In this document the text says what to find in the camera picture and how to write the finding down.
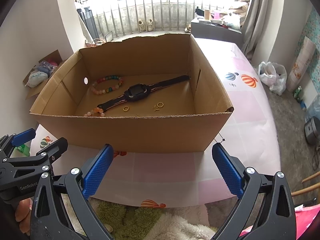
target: watch face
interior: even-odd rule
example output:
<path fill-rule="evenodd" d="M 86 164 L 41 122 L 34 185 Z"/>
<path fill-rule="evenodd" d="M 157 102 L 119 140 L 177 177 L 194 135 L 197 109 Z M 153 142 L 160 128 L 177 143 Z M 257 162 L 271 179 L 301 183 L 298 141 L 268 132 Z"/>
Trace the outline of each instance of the watch face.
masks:
<path fill-rule="evenodd" d="M 140 93 L 143 93 L 144 91 L 145 89 L 143 88 L 142 84 L 135 85 L 129 89 L 129 92 L 131 93 L 132 96 L 136 96 Z"/>

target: cardboard box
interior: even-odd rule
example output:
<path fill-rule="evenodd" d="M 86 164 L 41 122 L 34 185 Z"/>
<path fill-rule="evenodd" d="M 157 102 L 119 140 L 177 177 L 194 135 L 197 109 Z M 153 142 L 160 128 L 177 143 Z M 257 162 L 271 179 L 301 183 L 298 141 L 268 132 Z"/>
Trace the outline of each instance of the cardboard box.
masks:
<path fill-rule="evenodd" d="M 61 56 L 60 56 L 60 53 L 59 53 L 58 50 L 50 53 L 48 56 L 46 56 L 46 57 L 44 57 L 43 59 L 39 60 L 39 63 L 42 62 L 42 61 L 44 61 L 44 60 L 45 60 L 45 61 L 52 60 L 52 61 L 56 62 L 56 63 L 58 64 L 58 67 L 55 69 L 55 71 L 57 71 L 58 68 L 62 65 L 62 63 L 65 62 L 65 61 L 63 61 L 63 60 L 61 59 Z M 33 71 L 33 68 L 29 71 L 28 75 L 24 78 L 24 80 L 23 80 L 23 83 L 24 83 L 24 84 L 27 84 L 27 82 L 28 82 L 28 80 L 29 80 L 29 76 L 30 76 L 30 74 L 31 74 L 32 71 Z M 29 92 L 28 92 L 28 94 L 27 94 L 27 96 L 26 96 L 26 99 L 29 99 L 29 98 L 31 98 L 32 96 L 39 94 L 39 93 L 42 91 L 42 89 L 45 87 L 45 85 L 46 85 L 46 83 L 47 83 L 48 81 L 49 81 L 49 79 L 46 79 L 46 80 L 42 81 L 39 85 L 37 85 L 36 87 L 34 87 L 34 88 L 28 87 L 28 88 L 30 88 L 30 89 L 29 89 Z"/>
<path fill-rule="evenodd" d="M 106 117 L 83 116 L 132 85 L 184 74 L 190 81 L 114 106 L 105 112 Z M 123 77 L 123 86 L 93 94 L 90 84 L 107 75 Z M 113 86 L 113 82 L 102 82 L 96 89 Z M 154 111 L 158 102 L 164 107 Z M 165 34 L 75 52 L 47 82 L 30 113 L 55 137 L 65 137 L 72 145 L 100 149 L 109 143 L 118 151 L 183 153 L 204 151 L 232 111 L 221 81 L 193 36 Z"/>

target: teal floral wallpaper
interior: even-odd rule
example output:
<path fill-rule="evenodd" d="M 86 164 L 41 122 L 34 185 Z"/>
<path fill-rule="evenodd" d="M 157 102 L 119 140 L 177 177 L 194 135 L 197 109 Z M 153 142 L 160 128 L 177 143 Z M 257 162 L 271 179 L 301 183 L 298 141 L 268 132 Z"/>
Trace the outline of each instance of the teal floral wallpaper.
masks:
<path fill-rule="evenodd" d="M 305 36 L 307 36 L 316 44 L 316 52 L 311 59 L 307 71 L 310 74 L 311 80 L 317 92 L 320 93 L 320 16 L 315 8 L 312 8 L 308 21 L 303 28 L 297 49 L 295 51 L 296 57 L 301 50 L 301 46 L 303 44 L 303 39 Z"/>

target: small cardboard box filled with items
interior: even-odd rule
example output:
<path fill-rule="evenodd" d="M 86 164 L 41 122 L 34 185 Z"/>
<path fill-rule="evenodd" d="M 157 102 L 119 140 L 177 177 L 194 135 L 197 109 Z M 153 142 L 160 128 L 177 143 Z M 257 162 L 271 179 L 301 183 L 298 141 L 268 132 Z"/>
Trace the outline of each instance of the small cardboard box filled with items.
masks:
<path fill-rule="evenodd" d="M 23 80 L 25 86 L 30 88 L 26 99 L 39 94 L 49 81 L 49 78 L 64 62 L 58 50 L 39 60 L 39 64 L 34 66 Z"/>
<path fill-rule="evenodd" d="M 183 153 L 204 151 L 232 111 L 194 37 L 165 34 L 80 49 L 30 113 L 72 145 Z"/>

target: blue striped hot air balloon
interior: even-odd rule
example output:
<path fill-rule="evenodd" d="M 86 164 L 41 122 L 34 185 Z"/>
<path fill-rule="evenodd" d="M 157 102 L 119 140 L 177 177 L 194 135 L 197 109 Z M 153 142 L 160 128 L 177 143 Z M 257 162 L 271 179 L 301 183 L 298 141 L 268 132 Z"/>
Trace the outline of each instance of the blue striped hot air balloon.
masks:
<path fill-rule="evenodd" d="M 233 81 L 233 80 L 236 79 L 236 76 L 238 76 L 238 75 L 239 74 L 237 72 L 235 72 L 235 73 L 230 73 L 229 72 L 228 74 L 225 75 L 225 78 L 228 79 L 228 80 Z"/>

